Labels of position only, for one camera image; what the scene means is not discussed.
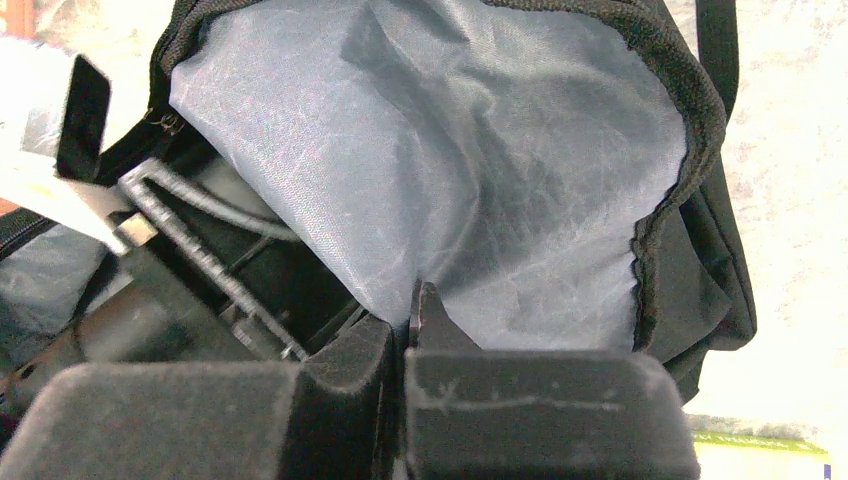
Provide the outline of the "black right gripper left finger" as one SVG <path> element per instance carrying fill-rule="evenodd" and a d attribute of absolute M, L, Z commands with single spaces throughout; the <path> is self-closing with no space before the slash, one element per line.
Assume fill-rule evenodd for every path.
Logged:
<path fill-rule="evenodd" d="M 52 379 L 5 479 L 370 479 L 390 327 L 366 317 L 302 363 L 83 364 Z"/>

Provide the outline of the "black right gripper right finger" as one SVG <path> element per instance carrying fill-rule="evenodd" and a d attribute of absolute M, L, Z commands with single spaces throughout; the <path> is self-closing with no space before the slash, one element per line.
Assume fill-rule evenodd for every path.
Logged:
<path fill-rule="evenodd" d="M 615 351 L 483 350 L 418 282 L 404 359 L 409 479 L 696 479 L 676 385 Z"/>

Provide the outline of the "black student backpack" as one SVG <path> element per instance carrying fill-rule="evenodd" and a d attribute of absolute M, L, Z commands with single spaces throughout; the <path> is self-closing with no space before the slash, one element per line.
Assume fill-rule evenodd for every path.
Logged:
<path fill-rule="evenodd" d="M 690 399 L 757 331 L 737 8 L 695 13 L 691 50 L 662 1 L 179 1 L 130 171 L 221 159 L 395 355 L 429 282 L 483 350 L 646 354 Z"/>

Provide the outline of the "green treehouse book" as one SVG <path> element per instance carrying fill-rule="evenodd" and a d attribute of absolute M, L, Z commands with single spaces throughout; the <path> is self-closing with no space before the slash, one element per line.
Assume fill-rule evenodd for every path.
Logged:
<path fill-rule="evenodd" d="M 76 52 L 1 38 L 1 196 L 123 256 L 156 230 L 117 189 L 157 139 L 140 125 L 102 150 L 111 86 Z"/>

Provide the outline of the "lime green comic book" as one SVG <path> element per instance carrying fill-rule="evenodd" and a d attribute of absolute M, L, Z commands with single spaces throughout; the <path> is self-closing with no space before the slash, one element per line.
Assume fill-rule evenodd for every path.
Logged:
<path fill-rule="evenodd" d="M 833 478 L 829 453 L 806 441 L 703 431 L 693 440 L 701 479 Z"/>

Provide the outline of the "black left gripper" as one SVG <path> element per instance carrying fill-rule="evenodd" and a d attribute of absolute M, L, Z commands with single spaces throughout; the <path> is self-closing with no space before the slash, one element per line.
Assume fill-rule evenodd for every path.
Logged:
<path fill-rule="evenodd" d="M 116 192 L 75 185 L 101 239 L 20 209 L 1 221 L 1 420 L 83 363 L 323 357 L 369 317 L 221 159 L 158 159 Z"/>

